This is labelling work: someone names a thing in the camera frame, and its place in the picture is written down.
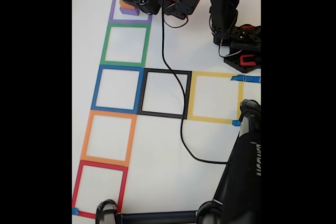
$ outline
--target orange block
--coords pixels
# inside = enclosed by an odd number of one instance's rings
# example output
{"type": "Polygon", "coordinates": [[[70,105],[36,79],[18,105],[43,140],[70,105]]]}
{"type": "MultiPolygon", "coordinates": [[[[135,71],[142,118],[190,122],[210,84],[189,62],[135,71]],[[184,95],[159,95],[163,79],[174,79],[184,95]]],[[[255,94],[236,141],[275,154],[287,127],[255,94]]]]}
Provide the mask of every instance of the orange block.
{"type": "Polygon", "coordinates": [[[136,8],[133,5],[129,5],[122,0],[119,0],[119,4],[122,8],[135,10],[136,8]]]}

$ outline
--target tape strip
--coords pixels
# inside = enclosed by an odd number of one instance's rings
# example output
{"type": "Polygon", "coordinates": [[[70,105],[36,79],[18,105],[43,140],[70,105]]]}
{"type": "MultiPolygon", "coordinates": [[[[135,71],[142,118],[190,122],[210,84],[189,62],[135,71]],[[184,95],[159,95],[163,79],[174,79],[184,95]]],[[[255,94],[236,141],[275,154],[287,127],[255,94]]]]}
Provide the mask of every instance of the tape strip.
{"type": "Polygon", "coordinates": [[[243,74],[240,74],[238,76],[232,76],[231,81],[261,83],[261,76],[245,76],[243,74]]]}
{"type": "Polygon", "coordinates": [[[79,215],[79,211],[76,207],[72,208],[72,215],[79,215]]]}
{"type": "Polygon", "coordinates": [[[240,120],[233,120],[232,125],[233,126],[240,126],[240,120]]]}

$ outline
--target black frame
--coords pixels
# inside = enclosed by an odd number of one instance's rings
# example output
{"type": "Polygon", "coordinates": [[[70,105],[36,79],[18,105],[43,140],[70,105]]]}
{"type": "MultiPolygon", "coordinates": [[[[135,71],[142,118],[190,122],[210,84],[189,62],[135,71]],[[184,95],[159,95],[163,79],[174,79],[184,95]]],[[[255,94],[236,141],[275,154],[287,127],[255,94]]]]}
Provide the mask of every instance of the black frame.
{"type": "Polygon", "coordinates": [[[183,114],[168,114],[168,113],[160,113],[160,112],[152,112],[152,111],[143,111],[142,110],[143,99],[144,99],[144,95],[145,95],[145,91],[146,91],[147,76],[148,76],[149,72],[172,74],[169,69],[154,69],[154,68],[145,68],[144,69],[137,114],[138,115],[160,116],[160,117],[163,117],[163,118],[177,118],[177,119],[184,118],[184,119],[187,119],[192,71],[174,70],[174,72],[176,74],[187,75],[187,84],[186,84],[186,90],[185,90],[185,106],[184,106],[183,114]]]}

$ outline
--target purple block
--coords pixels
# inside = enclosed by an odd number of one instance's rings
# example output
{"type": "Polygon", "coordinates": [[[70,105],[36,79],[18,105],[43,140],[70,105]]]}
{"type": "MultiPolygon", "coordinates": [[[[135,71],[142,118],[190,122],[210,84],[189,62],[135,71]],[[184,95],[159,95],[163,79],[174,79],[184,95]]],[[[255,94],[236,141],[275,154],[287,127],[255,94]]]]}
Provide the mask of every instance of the purple block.
{"type": "Polygon", "coordinates": [[[132,9],[127,9],[127,8],[122,8],[121,6],[120,6],[120,11],[122,14],[128,14],[128,15],[133,15],[133,16],[138,16],[140,13],[140,9],[132,10],[132,9]]]}

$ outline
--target metal bar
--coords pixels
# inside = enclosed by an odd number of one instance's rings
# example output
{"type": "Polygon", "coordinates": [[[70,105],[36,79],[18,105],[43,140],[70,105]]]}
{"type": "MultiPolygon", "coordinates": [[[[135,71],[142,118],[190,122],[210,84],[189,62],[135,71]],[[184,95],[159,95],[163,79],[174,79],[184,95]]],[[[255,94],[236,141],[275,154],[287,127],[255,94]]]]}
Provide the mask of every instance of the metal bar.
{"type": "Polygon", "coordinates": [[[196,223],[197,211],[118,214],[122,224],[190,224],[196,223]]]}

